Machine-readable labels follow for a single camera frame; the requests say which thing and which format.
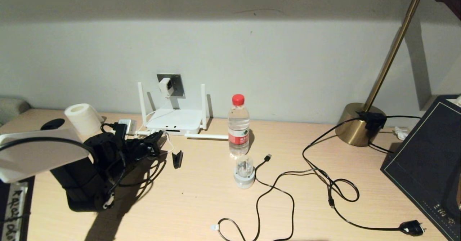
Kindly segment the white power adapter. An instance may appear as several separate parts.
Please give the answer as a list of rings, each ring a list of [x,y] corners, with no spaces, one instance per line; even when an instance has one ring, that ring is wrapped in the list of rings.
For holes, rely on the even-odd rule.
[[[160,93],[164,98],[170,98],[174,93],[174,86],[170,77],[164,77],[158,84]]]

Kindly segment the white router with antennas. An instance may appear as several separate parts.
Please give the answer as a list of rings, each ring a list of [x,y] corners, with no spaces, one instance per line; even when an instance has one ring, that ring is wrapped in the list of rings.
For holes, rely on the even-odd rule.
[[[217,139],[228,140],[228,135],[201,134],[206,131],[208,125],[207,111],[209,105],[206,96],[206,85],[201,84],[201,108],[199,110],[159,108],[151,113],[146,113],[144,102],[144,91],[142,82],[137,84],[140,100],[140,110],[142,120],[140,126],[128,120],[122,120],[122,124],[128,126],[128,135],[148,136],[158,131],[163,131],[169,135],[185,136],[189,139]]]

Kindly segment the white charger plug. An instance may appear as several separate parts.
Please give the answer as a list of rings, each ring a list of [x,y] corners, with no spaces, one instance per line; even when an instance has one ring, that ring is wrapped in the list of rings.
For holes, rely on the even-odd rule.
[[[133,119],[120,119],[117,122],[117,126],[125,125],[125,136],[134,136],[137,128],[137,121]]]

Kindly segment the small black clip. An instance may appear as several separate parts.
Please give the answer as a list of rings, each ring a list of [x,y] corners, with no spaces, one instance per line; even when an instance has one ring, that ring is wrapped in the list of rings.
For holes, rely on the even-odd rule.
[[[183,151],[180,150],[178,153],[171,153],[172,155],[172,161],[173,161],[173,167],[174,169],[179,169],[182,166],[182,160],[183,160]]]

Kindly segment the white tape roll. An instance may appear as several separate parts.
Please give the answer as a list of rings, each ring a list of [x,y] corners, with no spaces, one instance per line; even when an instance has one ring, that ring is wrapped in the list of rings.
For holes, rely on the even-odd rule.
[[[104,119],[97,110],[87,104],[75,104],[64,110],[65,116],[80,135],[89,136],[97,133]]]

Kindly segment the red capped water bottle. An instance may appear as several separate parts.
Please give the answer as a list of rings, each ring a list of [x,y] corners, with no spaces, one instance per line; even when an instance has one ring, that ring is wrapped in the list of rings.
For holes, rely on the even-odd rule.
[[[232,108],[228,118],[229,154],[237,159],[247,154],[249,150],[249,110],[245,106],[245,97],[242,94],[232,96]]]

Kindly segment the black oval pad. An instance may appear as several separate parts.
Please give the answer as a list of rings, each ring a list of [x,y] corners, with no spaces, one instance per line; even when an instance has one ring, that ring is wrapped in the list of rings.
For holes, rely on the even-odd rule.
[[[51,121],[46,122],[44,125],[41,126],[40,130],[54,130],[58,129],[63,126],[65,123],[65,119],[58,118],[53,119]]]

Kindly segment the clear dome grey base gadget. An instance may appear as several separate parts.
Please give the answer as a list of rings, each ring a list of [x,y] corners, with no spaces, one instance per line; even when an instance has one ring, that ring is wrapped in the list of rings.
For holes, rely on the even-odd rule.
[[[241,156],[236,161],[233,172],[234,180],[240,189],[248,189],[255,182],[255,165],[249,155]]]

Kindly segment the grey cushion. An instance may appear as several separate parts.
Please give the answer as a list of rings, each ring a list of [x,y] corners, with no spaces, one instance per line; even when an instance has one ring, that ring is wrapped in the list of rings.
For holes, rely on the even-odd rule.
[[[0,127],[29,109],[30,104],[21,98],[0,97]]]

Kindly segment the gold desk lamp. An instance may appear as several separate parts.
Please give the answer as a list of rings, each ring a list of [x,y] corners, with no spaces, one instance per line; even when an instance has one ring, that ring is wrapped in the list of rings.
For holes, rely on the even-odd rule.
[[[380,70],[371,91],[364,103],[349,103],[345,106],[344,111],[339,119],[338,124],[334,127],[336,135],[343,142],[352,145],[364,147],[368,146],[374,141],[380,130],[369,131],[365,129],[365,122],[359,118],[359,112],[376,112],[383,113],[381,109],[375,107],[374,101],[385,81],[385,78],[395,60],[398,50],[404,40],[404,37],[408,31],[410,23],[416,13],[421,0],[411,0],[408,5],[405,17],[402,20],[402,24],[399,27],[390,50],[386,56],[382,69]],[[443,3],[452,13],[461,21],[461,0],[434,0],[439,3]]]

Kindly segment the black box on lamp base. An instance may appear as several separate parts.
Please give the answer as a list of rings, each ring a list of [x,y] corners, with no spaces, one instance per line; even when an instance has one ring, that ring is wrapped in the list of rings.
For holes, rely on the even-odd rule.
[[[384,128],[384,125],[387,121],[387,116],[385,116],[383,113],[359,112],[358,115],[359,118],[366,123],[365,129],[369,131],[375,131]]]

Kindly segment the crumpled white tissue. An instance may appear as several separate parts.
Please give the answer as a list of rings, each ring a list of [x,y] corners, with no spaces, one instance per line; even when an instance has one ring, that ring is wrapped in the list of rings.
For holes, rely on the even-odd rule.
[[[397,139],[403,141],[403,140],[405,140],[405,138],[407,138],[407,136],[409,135],[409,129],[408,129],[408,128],[401,128],[401,127],[395,126],[395,127],[394,127],[394,130],[393,130],[393,133],[395,134],[395,136],[397,137]]]

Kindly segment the grey wall socket plate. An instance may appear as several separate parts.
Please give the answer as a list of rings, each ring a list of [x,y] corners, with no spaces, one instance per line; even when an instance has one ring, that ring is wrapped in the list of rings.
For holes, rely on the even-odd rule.
[[[160,73],[160,74],[157,74],[158,83],[164,77],[170,77],[171,81],[173,83],[174,93],[173,93],[173,95],[171,97],[185,98],[185,91],[184,91],[181,75],[180,74],[173,74],[173,73]]]

